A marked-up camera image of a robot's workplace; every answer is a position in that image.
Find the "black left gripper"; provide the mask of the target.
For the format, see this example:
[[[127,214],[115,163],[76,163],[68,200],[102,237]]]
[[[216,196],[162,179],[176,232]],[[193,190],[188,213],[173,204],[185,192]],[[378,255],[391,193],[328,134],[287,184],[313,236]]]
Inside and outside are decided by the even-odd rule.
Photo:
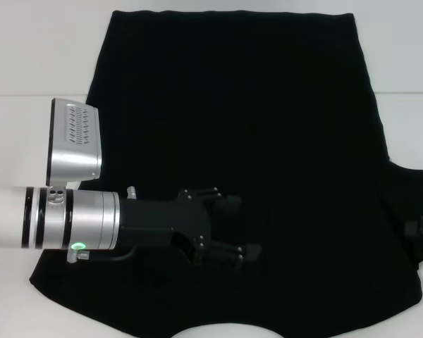
[[[121,199],[118,245],[182,251],[191,263],[238,271],[257,262],[259,244],[232,245],[213,241],[209,212],[237,213],[241,198],[218,188],[189,189],[171,201]]]

